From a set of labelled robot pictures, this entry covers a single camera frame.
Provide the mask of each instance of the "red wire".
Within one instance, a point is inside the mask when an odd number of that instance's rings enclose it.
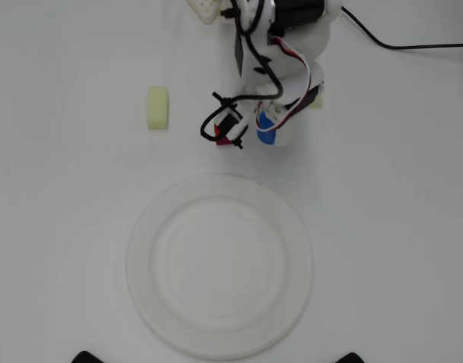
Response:
[[[304,66],[306,65],[304,63],[304,61],[302,60],[302,58],[295,51],[292,51],[292,50],[290,50],[290,49],[288,49],[288,48],[286,48],[284,46],[284,44],[281,42],[280,38],[274,38],[272,40],[272,44],[278,45],[278,47],[282,50],[283,53],[285,53],[286,55],[288,55],[290,57],[293,57],[293,58],[299,60],[300,63],[302,63]],[[310,89],[311,83],[312,83],[312,79],[309,78],[309,86],[307,87],[308,91]],[[304,100],[302,100],[299,104],[297,104],[295,108],[298,108],[303,102],[304,102]],[[257,108],[257,115],[256,115],[256,119],[255,119],[255,123],[259,128],[262,127],[259,124],[259,111],[260,111],[261,106],[262,106],[262,103],[260,103],[258,108]],[[274,132],[274,131],[277,131],[278,129],[280,129],[290,119],[290,117],[291,117],[291,113],[289,113],[277,126],[274,126],[274,128],[269,130],[268,132]]]

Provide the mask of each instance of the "black motor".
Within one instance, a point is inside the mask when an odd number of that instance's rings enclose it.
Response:
[[[315,23],[325,11],[325,0],[275,0],[276,29]]]

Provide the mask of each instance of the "wire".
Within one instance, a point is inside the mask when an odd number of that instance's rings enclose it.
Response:
[[[309,79],[309,83],[307,84],[307,89],[304,92],[304,96],[301,97],[299,99],[299,101],[296,102],[296,104],[291,109],[289,109],[289,111],[287,112],[287,114],[284,116],[284,118],[282,119],[282,121],[279,124],[271,126],[271,127],[267,128],[267,129],[262,129],[262,127],[259,124],[259,120],[258,120],[259,112],[257,112],[257,117],[256,117],[256,122],[255,123],[256,123],[256,129],[258,131],[260,131],[260,132],[273,132],[273,131],[277,131],[281,127],[283,127],[285,125],[285,123],[295,114],[295,111],[302,105],[304,99],[306,98],[307,94],[309,93],[309,89],[310,89],[310,86],[312,84],[312,74],[311,74],[311,71],[310,71],[309,64],[307,63],[307,60],[298,51],[296,51],[294,48],[292,48],[282,38],[278,38],[278,37],[272,38],[272,44],[278,45],[284,54],[288,55],[289,57],[293,57],[293,58],[297,59],[298,61],[300,61],[304,65],[304,67],[307,69],[307,78]]]
[[[245,42],[247,43],[247,46],[250,49],[252,55],[255,57],[256,61],[260,64],[260,66],[265,70],[267,76],[269,76],[269,78],[274,83],[275,87],[277,88],[277,93],[274,95],[239,95],[233,98],[223,98],[221,100],[222,106],[218,108],[217,110],[215,110],[211,115],[209,115],[207,119],[204,120],[200,128],[201,136],[203,136],[206,140],[213,141],[213,142],[220,141],[225,136],[224,135],[211,136],[207,133],[206,128],[208,124],[210,124],[210,122],[215,117],[217,117],[221,112],[223,112],[227,108],[234,109],[234,105],[236,105],[236,103],[238,103],[239,101],[276,100],[282,97],[282,95],[284,94],[284,88],[282,87],[280,80],[270,68],[269,62],[264,57],[262,57],[259,54],[259,52],[255,49],[255,46],[253,45],[252,39],[250,37],[253,34],[253,32],[256,30],[256,28],[258,27],[260,18],[262,17],[263,9],[265,7],[265,0],[259,0],[259,5],[256,10],[255,17],[252,21],[252,24],[250,25],[250,28],[247,30],[244,30],[243,27],[241,26],[241,19],[240,19],[241,12],[240,12],[240,8],[238,7],[237,0],[231,0],[231,5],[233,6],[234,13],[235,13],[235,25],[237,27],[238,34],[245,38]]]
[[[381,40],[376,38],[367,28],[364,26],[357,17],[353,15],[349,10],[347,10],[344,6],[342,7],[342,10],[348,17],[351,18],[351,20],[356,23],[357,26],[361,28],[363,32],[366,33],[369,38],[373,42],[375,42],[377,45],[380,47],[390,49],[391,51],[411,51],[415,49],[439,49],[439,48],[463,48],[463,43],[458,43],[458,44],[432,44],[432,45],[404,45],[404,46],[397,46],[397,45],[388,45],[383,43]]]

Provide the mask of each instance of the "black cable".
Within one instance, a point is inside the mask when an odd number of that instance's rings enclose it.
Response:
[[[404,46],[397,46],[397,45],[388,45],[383,43],[381,40],[376,38],[367,28],[364,26],[357,17],[353,15],[349,10],[347,10],[344,6],[342,10],[348,17],[351,18],[354,23],[357,24],[361,28],[363,32],[366,33],[369,38],[372,39],[373,42],[378,44],[380,47],[390,49],[391,51],[411,51],[415,49],[439,49],[439,48],[463,48],[463,43],[459,44],[432,44],[432,45],[404,45]]]
[[[245,42],[247,43],[248,48],[252,52],[252,55],[255,57],[257,62],[259,62],[260,66],[265,70],[267,76],[270,77],[275,87],[277,87],[277,93],[275,95],[239,95],[233,98],[223,98],[221,100],[222,106],[218,108],[217,110],[215,110],[211,115],[209,115],[208,118],[204,120],[200,128],[201,136],[203,136],[206,140],[212,141],[212,142],[220,141],[225,136],[224,135],[211,136],[207,133],[206,127],[215,117],[217,117],[224,110],[226,110],[227,108],[234,109],[234,105],[239,101],[276,100],[282,97],[282,95],[284,94],[284,88],[282,87],[280,80],[275,75],[273,70],[270,68],[269,62],[264,57],[262,57],[259,54],[259,52],[255,49],[255,46],[253,45],[252,39],[250,37],[253,34],[253,32],[256,30],[256,28],[258,27],[260,18],[262,17],[263,8],[265,7],[265,0],[259,0],[259,5],[258,5],[256,14],[255,14],[255,17],[253,19],[252,24],[250,25],[250,28],[247,30],[244,30],[243,27],[241,26],[241,19],[240,19],[241,12],[240,12],[240,8],[238,7],[237,1],[231,0],[231,5],[233,6],[233,10],[234,10],[235,26],[237,27],[238,34],[245,38]]]

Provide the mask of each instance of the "blue component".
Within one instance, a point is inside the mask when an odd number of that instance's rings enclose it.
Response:
[[[267,117],[267,115],[265,115],[265,112],[263,110],[260,111],[259,125],[262,129],[268,129],[269,127],[274,126],[274,123]],[[257,130],[256,134],[262,143],[267,145],[275,145],[277,131],[261,132]]]

